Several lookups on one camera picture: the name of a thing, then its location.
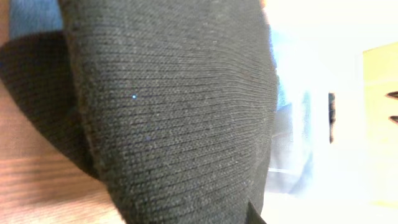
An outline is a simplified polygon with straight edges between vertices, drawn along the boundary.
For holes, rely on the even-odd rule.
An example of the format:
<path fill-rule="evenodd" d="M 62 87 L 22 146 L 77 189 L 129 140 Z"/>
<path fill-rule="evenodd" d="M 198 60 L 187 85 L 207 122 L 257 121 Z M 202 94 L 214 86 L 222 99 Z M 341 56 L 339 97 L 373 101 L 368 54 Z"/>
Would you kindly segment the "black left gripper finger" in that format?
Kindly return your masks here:
<path fill-rule="evenodd" d="M 246 224 L 267 224 L 251 202 L 248 202 Z"/>

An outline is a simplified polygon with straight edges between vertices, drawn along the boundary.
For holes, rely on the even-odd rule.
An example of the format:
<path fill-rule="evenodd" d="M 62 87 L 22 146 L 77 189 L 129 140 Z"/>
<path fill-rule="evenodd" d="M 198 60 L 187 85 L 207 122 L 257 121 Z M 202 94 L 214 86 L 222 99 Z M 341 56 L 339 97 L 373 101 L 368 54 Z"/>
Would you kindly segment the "clear plastic storage bin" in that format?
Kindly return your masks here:
<path fill-rule="evenodd" d="M 305 195 L 313 185 L 314 155 L 329 144 L 330 71 L 306 41 L 270 30 L 279 79 L 266 191 Z"/>

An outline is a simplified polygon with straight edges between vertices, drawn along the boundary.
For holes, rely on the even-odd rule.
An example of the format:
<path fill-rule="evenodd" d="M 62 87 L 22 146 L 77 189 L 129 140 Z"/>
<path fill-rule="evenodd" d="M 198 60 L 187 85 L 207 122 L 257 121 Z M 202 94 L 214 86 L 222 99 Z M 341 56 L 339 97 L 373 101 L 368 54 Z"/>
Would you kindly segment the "black cloth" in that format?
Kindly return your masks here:
<path fill-rule="evenodd" d="M 261 215 L 278 78 L 258 0 L 59 1 L 63 29 L 1 47 L 34 127 L 127 223 Z"/>

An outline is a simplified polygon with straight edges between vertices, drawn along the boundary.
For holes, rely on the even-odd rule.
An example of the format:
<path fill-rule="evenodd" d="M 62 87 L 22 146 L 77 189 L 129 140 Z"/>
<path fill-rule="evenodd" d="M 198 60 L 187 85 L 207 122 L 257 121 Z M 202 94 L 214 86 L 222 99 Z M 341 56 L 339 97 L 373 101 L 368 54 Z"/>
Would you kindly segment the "blue denim jeans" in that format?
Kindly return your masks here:
<path fill-rule="evenodd" d="M 62 15 L 57 0 L 9 1 L 10 39 L 62 28 Z"/>

